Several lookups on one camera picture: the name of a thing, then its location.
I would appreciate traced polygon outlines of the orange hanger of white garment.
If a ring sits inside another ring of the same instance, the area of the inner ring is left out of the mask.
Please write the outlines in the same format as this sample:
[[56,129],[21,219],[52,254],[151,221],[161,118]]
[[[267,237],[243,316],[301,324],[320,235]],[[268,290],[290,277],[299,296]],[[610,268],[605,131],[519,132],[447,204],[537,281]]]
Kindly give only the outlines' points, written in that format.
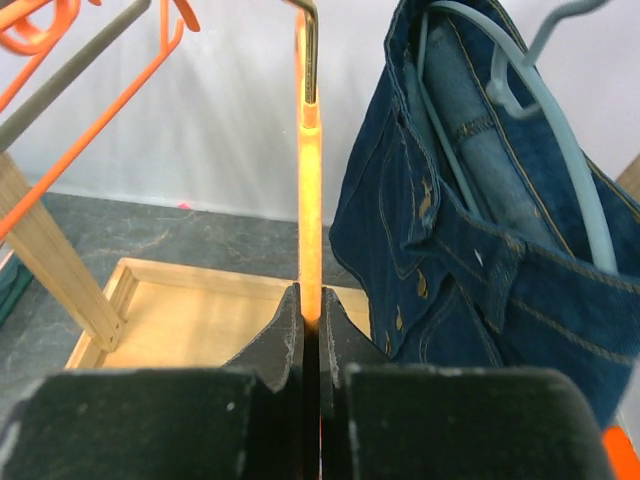
[[290,0],[294,33],[298,147],[298,283],[305,326],[316,329],[322,298],[323,132],[317,85],[319,18],[313,1]]

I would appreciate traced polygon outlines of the blue-grey hanger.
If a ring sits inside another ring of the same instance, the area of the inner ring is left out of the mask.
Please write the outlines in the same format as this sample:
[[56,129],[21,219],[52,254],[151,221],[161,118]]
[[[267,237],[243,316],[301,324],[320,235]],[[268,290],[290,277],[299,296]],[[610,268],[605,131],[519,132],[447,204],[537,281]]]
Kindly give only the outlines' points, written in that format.
[[[545,117],[562,153],[577,196],[593,264],[607,273],[616,274],[618,266],[613,241],[585,155],[563,110],[536,70],[538,57],[561,21],[589,14],[605,4],[604,1],[569,1],[556,7],[545,17],[526,52],[487,15],[460,2],[435,1],[426,8],[426,12],[458,15],[483,31],[494,43],[490,78],[486,86],[489,99],[503,107],[516,120],[529,120],[539,114]],[[509,85],[509,69],[517,73],[529,90],[533,97],[532,104],[524,107],[517,100]]]

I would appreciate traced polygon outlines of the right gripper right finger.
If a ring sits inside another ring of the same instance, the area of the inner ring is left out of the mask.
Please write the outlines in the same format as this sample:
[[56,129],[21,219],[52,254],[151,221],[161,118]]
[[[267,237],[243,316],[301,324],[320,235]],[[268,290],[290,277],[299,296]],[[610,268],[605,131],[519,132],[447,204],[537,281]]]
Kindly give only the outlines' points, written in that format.
[[584,396],[538,368],[399,365],[325,289],[319,322],[325,479],[610,479]]

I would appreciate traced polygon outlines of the orange hanger of skirt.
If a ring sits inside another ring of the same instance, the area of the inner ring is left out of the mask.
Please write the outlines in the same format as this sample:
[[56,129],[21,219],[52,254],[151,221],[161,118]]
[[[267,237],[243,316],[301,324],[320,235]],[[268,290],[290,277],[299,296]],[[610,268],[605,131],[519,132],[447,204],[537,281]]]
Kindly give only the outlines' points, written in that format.
[[[46,28],[31,22],[30,16],[48,4],[53,4],[53,19]],[[1,7],[1,47],[29,61],[9,86],[1,93],[4,110],[34,71],[48,56],[58,41],[76,20],[80,11],[79,0],[65,1],[10,1]]]

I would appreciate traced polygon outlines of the blue denim jeans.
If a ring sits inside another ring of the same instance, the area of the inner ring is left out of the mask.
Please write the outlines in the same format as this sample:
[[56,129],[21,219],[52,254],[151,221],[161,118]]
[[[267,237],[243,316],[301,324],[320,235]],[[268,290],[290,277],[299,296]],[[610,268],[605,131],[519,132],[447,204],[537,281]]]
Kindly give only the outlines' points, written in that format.
[[391,359],[555,369],[607,427],[639,355],[639,206],[591,168],[617,262],[598,269],[547,120],[485,93],[492,50],[465,19],[397,5],[332,250]]

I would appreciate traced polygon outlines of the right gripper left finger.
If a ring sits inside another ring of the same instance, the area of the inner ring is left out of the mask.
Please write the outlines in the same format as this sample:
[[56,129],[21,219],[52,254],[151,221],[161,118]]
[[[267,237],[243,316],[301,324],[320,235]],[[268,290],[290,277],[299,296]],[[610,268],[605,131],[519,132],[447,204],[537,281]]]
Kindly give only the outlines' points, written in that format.
[[5,479],[300,479],[299,289],[218,368],[67,370],[27,390],[1,431]]

